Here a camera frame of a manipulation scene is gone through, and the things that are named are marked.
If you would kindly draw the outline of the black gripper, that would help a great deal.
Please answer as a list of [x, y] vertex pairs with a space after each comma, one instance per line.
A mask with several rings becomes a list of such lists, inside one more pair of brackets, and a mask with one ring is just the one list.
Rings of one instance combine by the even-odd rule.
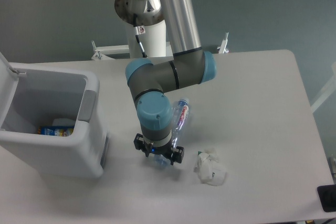
[[169, 140], [165, 145], [154, 147], [153, 144], [148, 144], [145, 141], [143, 141], [142, 134], [137, 133], [133, 143], [135, 149], [138, 151], [143, 151], [146, 157], [148, 157], [149, 154], [171, 157], [170, 158], [171, 165], [174, 165], [174, 163], [181, 164], [184, 158], [184, 147], [182, 146], [172, 147], [171, 140]]

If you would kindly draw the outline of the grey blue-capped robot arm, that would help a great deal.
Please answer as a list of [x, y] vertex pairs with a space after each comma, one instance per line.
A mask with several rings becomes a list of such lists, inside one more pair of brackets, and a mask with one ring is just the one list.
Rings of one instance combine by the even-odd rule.
[[165, 22], [173, 59], [153, 64], [149, 51], [125, 69], [127, 84], [141, 125], [134, 146], [145, 155], [162, 155], [181, 163], [184, 148], [173, 143], [173, 111], [166, 93], [215, 78], [216, 62], [201, 46], [191, 0], [115, 0], [115, 11], [134, 30]]

